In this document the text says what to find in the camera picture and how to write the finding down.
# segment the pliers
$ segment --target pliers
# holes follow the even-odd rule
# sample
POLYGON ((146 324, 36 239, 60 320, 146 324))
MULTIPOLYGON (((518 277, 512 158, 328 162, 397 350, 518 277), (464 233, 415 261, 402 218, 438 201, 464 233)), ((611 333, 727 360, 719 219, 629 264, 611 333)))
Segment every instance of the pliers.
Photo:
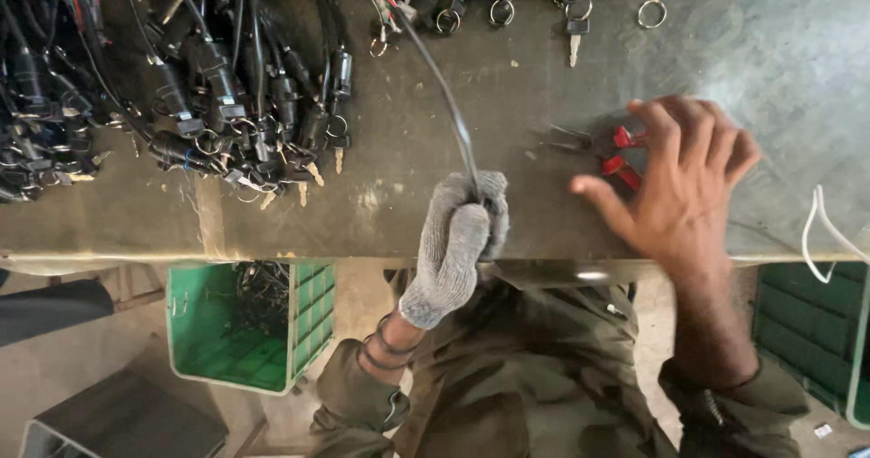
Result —
POLYGON ((642 176, 619 155, 620 149, 646 147, 647 133, 630 133, 625 126, 615 127, 612 134, 598 134, 579 130, 571 130, 558 125, 550 125, 550 130, 564 133, 576 140, 576 143, 544 142, 545 145, 558 147, 572 152, 592 153, 601 159, 601 174, 603 176, 618 176, 632 191, 640 190, 642 176))

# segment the concrete floor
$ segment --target concrete floor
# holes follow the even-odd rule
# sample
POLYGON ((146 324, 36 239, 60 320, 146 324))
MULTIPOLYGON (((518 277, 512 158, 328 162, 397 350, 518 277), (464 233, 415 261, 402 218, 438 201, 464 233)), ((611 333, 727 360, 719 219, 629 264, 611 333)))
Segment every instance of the concrete floor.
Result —
MULTIPOLYGON (((392 295, 381 278, 381 260, 343 260, 338 268, 336 336, 364 337, 392 308, 392 295)), ((126 285, 152 283, 153 276, 116 270, 100 272, 113 297, 126 285)), ((754 293, 755 270, 735 274, 734 298, 748 313, 754 293)), ((14 275, 0 295, 45 286, 45 278, 14 275)), ((680 440, 676 409, 658 388, 661 363, 672 352, 673 296, 664 279, 643 280, 635 301, 640 338, 635 350, 638 380, 652 413, 674 442, 680 440)), ((170 394, 220 419, 230 430, 224 457, 236 455, 257 423, 268 422, 249 447, 254 454, 302 454, 307 447, 310 417, 318 407, 314 381, 335 342, 306 373, 301 395, 271 397, 220 385, 184 381, 169 369, 164 303, 158 302, 112 317, 45 334, 0 348, 0 458, 17 456, 27 419, 129 366, 170 394)), ((403 386, 411 385, 410 376, 403 386)), ((794 438, 804 456, 842 457, 870 446, 870 433, 851 428, 843 419, 813 401, 810 416, 793 425, 794 438), (819 439, 813 430, 823 423, 833 428, 819 439)))

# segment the bare hand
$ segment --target bare hand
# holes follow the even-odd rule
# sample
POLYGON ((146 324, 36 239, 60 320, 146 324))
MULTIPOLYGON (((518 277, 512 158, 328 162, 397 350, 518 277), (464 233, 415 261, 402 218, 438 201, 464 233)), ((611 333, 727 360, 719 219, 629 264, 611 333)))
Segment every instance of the bare hand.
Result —
POLYGON ((649 133, 647 173, 632 205, 592 176, 575 177, 571 191, 592 201, 619 237, 675 283, 727 273, 731 191, 761 157, 752 136, 714 103, 686 96, 635 99, 627 109, 649 133))

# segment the white cable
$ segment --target white cable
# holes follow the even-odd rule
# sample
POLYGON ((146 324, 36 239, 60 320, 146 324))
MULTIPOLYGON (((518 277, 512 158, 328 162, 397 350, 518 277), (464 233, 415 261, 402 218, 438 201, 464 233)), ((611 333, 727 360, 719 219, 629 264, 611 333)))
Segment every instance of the white cable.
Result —
POLYGON ((816 185, 815 189, 812 190, 812 206, 810 207, 810 214, 809 217, 807 217, 806 224, 804 225, 803 234, 800 236, 800 250, 803 252, 804 261, 807 262, 807 265, 810 267, 810 271, 812 271, 812 274, 822 283, 828 283, 831 280, 833 267, 836 265, 835 262, 832 263, 830 269, 827 270, 827 275, 822 276, 819 272, 819 269, 810 259, 810 252, 809 248, 807 247, 807 238, 809 237, 810 227, 812 226, 812 220, 815 219, 816 211, 819 212, 819 218, 821 219, 822 225, 825 226, 825 229, 827 229, 827 231, 831 232, 833 238, 840 242, 841 246, 845 247, 849 251, 852 251, 856 256, 858 256, 860 260, 864 261, 864 263, 870 265, 870 256, 867 256, 866 254, 864 254, 864 252, 861 252, 857 247, 855 247, 854 244, 849 242, 849 239, 846 239, 846 236, 843 235, 839 230, 837 230, 837 227, 833 226, 831 219, 827 218, 827 212, 825 211, 825 197, 822 193, 821 185, 816 185))

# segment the green crate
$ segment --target green crate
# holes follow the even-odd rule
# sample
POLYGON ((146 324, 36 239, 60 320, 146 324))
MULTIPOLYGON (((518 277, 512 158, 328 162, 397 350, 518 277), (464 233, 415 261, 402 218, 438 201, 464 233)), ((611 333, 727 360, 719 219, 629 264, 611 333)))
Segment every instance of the green crate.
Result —
POLYGON ((235 310, 232 264, 170 268, 166 285, 169 363, 181 378, 285 395, 332 339, 335 267, 289 265, 287 333, 229 333, 235 310))
MULTIPOLYGON (((821 268, 827 272, 826 265, 821 268)), ((870 313, 867 274, 864 263, 838 263, 824 284, 804 263, 764 265, 753 322, 759 351, 858 429, 870 429, 870 372, 862 372, 870 313)))

